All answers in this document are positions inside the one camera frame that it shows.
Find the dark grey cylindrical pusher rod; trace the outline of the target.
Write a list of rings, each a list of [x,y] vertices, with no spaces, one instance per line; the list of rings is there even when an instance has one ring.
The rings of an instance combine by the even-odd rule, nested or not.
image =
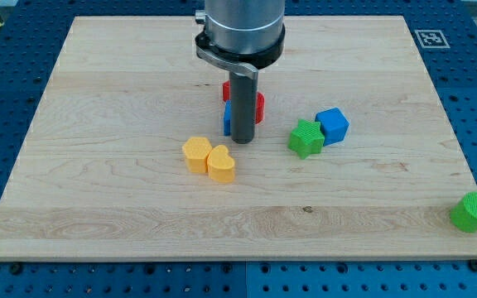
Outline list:
[[[238,144],[247,144],[254,139],[258,81],[229,73],[231,119],[230,133]]]

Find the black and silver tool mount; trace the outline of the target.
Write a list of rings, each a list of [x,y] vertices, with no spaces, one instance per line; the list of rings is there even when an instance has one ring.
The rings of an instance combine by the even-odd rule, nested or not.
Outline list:
[[[283,10],[197,10],[195,22],[203,27],[195,37],[196,55],[250,79],[275,63],[284,48]]]

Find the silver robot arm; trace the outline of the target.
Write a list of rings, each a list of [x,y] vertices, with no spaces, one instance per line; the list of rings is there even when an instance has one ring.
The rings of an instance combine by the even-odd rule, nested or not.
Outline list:
[[[284,0],[205,0],[195,13],[204,26],[196,55],[229,73],[230,136],[238,144],[254,139],[258,73],[283,52],[284,16]]]

